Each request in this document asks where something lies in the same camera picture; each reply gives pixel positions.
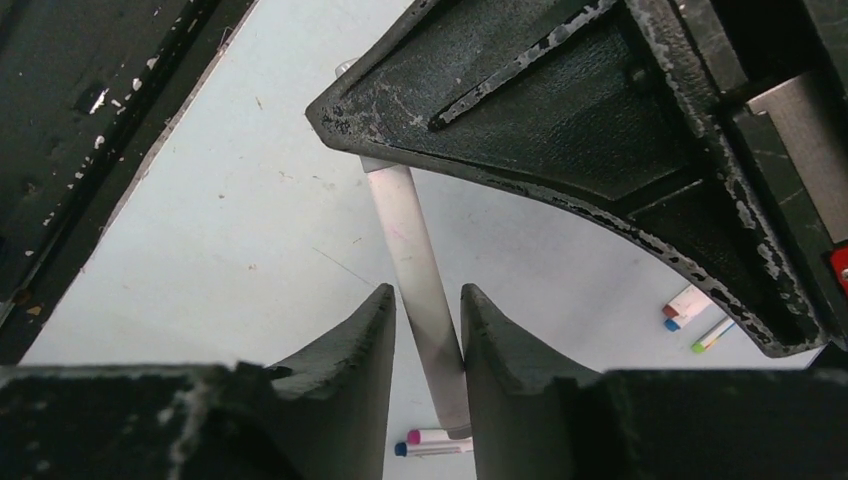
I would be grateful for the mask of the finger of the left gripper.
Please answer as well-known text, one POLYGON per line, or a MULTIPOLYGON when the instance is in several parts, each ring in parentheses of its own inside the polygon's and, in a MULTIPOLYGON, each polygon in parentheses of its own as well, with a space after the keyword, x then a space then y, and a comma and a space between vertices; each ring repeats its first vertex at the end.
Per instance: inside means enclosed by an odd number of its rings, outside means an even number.
POLYGON ((702 289, 770 357, 829 338, 657 1, 415 1, 306 116, 329 148, 583 217, 702 289))

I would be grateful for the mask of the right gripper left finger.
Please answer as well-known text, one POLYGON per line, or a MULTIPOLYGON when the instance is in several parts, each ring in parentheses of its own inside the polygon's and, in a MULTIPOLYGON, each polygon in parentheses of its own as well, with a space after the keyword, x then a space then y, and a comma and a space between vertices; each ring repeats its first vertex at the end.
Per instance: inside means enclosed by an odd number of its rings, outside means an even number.
POLYGON ((5 367, 5 479, 378 479, 396 300, 270 366, 5 367))

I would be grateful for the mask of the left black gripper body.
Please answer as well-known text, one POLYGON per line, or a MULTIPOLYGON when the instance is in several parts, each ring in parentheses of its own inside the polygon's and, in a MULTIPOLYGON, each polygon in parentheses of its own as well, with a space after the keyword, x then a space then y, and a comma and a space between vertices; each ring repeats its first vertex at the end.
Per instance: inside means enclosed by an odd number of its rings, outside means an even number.
POLYGON ((847 344, 847 5, 629 1, 691 177, 628 234, 766 352, 847 344))

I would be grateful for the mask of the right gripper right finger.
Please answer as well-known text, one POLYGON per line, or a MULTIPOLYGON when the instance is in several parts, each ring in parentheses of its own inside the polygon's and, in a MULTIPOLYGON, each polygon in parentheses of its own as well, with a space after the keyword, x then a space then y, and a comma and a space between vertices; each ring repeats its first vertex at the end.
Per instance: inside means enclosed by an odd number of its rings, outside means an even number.
POLYGON ((598 373, 461 291, 482 479, 843 479, 843 370, 598 373))

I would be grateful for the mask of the blue marker white body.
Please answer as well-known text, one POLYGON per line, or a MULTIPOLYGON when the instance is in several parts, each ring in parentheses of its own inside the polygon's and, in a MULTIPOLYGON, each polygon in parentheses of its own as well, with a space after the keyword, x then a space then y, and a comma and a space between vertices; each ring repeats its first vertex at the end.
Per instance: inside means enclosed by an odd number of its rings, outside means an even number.
POLYGON ((474 444, 471 439, 422 443, 399 442, 394 446, 394 456, 400 458, 463 454, 473 451, 474 444))

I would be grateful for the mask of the light green marker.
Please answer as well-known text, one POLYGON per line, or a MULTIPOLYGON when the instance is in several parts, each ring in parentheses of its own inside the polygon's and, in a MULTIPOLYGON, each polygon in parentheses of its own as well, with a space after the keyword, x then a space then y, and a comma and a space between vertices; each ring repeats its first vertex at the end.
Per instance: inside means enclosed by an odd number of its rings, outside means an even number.
POLYGON ((725 317, 721 321, 713 325, 701 337, 699 337, 692 345, 691 351, 696 354, 705 353, 711 349, 716 342, 727 332, 736 326, 736 322, 729 317, 725 317))

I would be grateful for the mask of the blue marker beside brown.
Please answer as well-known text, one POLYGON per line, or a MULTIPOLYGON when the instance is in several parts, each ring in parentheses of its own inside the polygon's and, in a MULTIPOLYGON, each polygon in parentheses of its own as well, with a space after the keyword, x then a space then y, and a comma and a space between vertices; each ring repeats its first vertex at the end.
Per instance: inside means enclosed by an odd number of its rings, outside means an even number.
POLYGON ((662 313, 665 316, 663 326, 670 332, 682 330, 711 305, 711 302, 692 303, 688 305, 669 302, 662 308, 662 313))

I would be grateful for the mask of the brown capped marker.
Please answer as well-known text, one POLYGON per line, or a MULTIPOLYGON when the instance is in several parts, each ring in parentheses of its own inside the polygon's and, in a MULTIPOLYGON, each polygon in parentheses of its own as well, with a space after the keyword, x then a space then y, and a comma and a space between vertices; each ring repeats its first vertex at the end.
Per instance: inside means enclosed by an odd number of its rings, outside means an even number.
POLYGON ((692 304, 692 303, 700 303, 700 302, 711 302, 712 303, 710 298, 703 291, 701 291, 698 287, 696 287, 694 285, 687 286, 684 290, 682 290, 680 293, 678 293, 674 298, 669 300, 666 304, 668 304, 669 302, 680 303, 680 304, 684 304, 684 305, 688 305, 688 304, 692 304))

